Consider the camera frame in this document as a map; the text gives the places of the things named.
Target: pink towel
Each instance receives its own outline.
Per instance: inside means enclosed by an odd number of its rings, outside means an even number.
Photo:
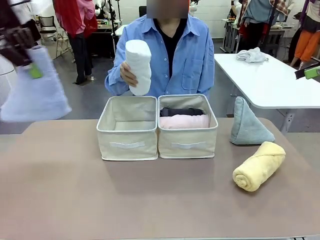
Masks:
[[[209,128],[209,116],[162,116],[159,124],[163,129],[207,129]]]

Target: shirt collar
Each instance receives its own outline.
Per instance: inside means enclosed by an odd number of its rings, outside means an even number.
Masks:
[[[189,33],[193,33],[194,35],[196,36],[200,36],[196,26],[195,26],[195,20],[193,19],[192,16],[190,16],[188,14],[188,20],[186,21],[186,27],[184,29],[184,35],[187,35]],[[152,18],[145,18],[144,20],[144,26],[143,26],[143,29],[142,29],[142,33],[145,34],[147,32],[149,32],[151,29],[155,30],[155,31],[158,31],[156,26],[155,26],[155,23],[153,21]]]

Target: white handle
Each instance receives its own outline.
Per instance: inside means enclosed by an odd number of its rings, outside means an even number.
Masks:
[[[136,142],[136,143],[130,143],[130,144],[123,144],[123,143],[118,143],[118,142],[110,142],[110,147],[113,148],[120,148],[120,149],[136,149],[139,147],[145,146],[145,142]]]
[[[202,141],[198,143],[191,143],[191,144],[181,144],[181,143],[171,143],[172,148],[176,149],[203,149],[207,147],[207,142]]]

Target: blue button-up shirt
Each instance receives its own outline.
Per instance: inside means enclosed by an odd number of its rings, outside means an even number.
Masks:
[[[113,95],[119,96],[129,90],[120,76],[120,66],[126,60],[126,42],[135,39],[147,42],[152,54],[151,86],[147,96],[208,95],[214,85],[214,44],[208,26],[190,15],[174,53],[171,78],[166,46],[153,19],[142,16],[123,29],[114,67],[105,79],[105,87]]]

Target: storage bin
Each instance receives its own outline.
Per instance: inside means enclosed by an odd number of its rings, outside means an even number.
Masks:
[[[196,108],[209,116],[209,128],[163,129],[158,126],[158,149],[164,159],[201,159],[215,156],[218,122],[206,96],[165,95],[158,98],[158,122],[163,108]]]
[[[96,126],[102,159],[157,159],[157,113],[158,103],[155,97],[111,97]]]

